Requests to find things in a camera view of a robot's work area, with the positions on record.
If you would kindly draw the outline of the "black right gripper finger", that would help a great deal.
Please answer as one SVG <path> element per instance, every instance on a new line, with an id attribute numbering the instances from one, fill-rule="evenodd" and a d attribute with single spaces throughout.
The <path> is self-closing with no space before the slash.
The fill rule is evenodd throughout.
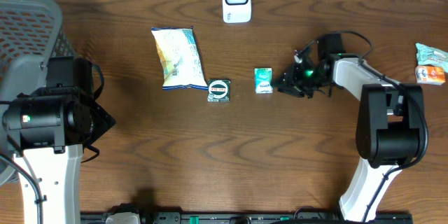
<path id="1" fill-rule="evenodd" d="M 295 85 L 288 85 L 284 83 L 276 84 L 278 92 L 282 92 L 287 95 L 302 98 L 305 96 L 304 92 Z"/>
<path id="2" fill-rule="evenodd" d="M 275 88 L 289 88 L 292 85 L 291 73 L 283 72 L 273 82 Z"/>

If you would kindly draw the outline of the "teal tissue pack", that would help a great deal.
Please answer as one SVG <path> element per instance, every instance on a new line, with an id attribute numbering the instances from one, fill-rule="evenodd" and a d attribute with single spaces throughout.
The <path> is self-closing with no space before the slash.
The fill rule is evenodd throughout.
<path id="1" fill-rule="evenodd" d="M 272 68 L 255 68 L 255 93 L 256 94 L 272 94 Z"/>

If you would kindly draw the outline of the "dark green round-label box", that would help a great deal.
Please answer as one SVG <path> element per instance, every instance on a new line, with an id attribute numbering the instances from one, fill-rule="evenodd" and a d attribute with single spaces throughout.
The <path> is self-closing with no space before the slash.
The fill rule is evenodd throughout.
<path id="1" fill-rule="evenodd" d="M 229 102 L 230 101 L 230 80 L 210 79 L 208 86 L 208 102 Z"/>

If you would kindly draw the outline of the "white teal package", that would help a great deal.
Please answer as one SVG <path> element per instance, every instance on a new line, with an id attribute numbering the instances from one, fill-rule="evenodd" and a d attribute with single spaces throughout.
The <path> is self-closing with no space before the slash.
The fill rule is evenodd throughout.
<path id="1" fill-rule="evenodd" d="M 153 27 L 157 54 L 163 68 L 163 90 L 207 90 L 193 28 Z"/>

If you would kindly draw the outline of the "orange tissue pack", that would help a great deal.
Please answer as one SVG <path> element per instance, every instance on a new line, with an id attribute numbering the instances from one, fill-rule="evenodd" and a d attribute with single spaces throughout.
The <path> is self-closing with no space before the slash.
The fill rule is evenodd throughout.
<path id="1" fill-rule="evenodd" d="M 445 83 L 445 71 L 438 66 L 417 66 L 416 82 L 420 84 L 442 85 Z"/>

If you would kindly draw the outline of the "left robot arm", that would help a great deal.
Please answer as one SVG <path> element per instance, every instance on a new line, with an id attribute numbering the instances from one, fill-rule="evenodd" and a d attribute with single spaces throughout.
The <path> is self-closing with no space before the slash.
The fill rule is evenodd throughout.
<path id="1" fill-rule="evenodd" d="M 97 103 L 98 65 L 79 57 L 48 63 L 46 85 L 8 103 L 2 126 L 18 173 L 26 223 L 80 223 L 79 176 L 85 150 L 116 123 Z"/>

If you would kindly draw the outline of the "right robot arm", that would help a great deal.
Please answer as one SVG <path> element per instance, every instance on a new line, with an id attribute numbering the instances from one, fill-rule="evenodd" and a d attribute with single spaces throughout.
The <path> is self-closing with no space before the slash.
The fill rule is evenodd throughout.
<path id="1" fill-rule="evenodd" d="M 385 77 L 354 53 L 322 49 L 317 64 L 309 53 L 297 51 L 273 85 L 279 92 L 307 98 L 337 86 L 359 101 L 355 140 L 360 159 L 339 210 L 346 221 L 372 221 L 393 179 L 418 162 L 428 145 L 422 90 Z"/>

